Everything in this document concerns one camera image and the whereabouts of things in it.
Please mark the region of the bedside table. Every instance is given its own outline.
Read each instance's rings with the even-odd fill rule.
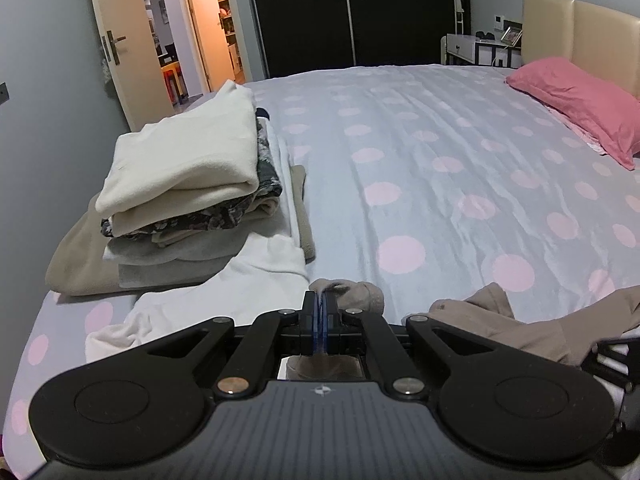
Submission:
[[[480,40],[475,36],[447,34],[447,64],[520,68],[522,57],[519,46]]]

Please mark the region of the black circular pad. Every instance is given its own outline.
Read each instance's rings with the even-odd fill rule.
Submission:
[[[204,396],[179,361],[109,358],[44,384],[29,409],[44,454],[77,466],[118,468],[176,449],[205,416]]]
[[[502,462],[561,465],[607,436],[613,403],[590,375],[520,352],[488,352],[454,366],[438,412],[463,442]]]

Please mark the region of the sliding wardrobe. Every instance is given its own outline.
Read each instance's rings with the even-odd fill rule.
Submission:
[[[269,77],[429,64],[455,32],[454,0],[254,0]]]

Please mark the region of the metal screw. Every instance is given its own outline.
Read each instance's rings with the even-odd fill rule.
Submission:
[[[242,377],[226,377],[218,381],[218,389],[226,394],[241,394],[249,387],[249,381]]]
[[[424,390],[424,383],[415,377],[403,377],[394,381],[394,390],[399,394],[415,395]]]

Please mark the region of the upholstered headboard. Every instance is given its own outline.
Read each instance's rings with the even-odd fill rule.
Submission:
[[[640,98],[640,18],[577,0],[524,0],[522,59],[549,56]]]

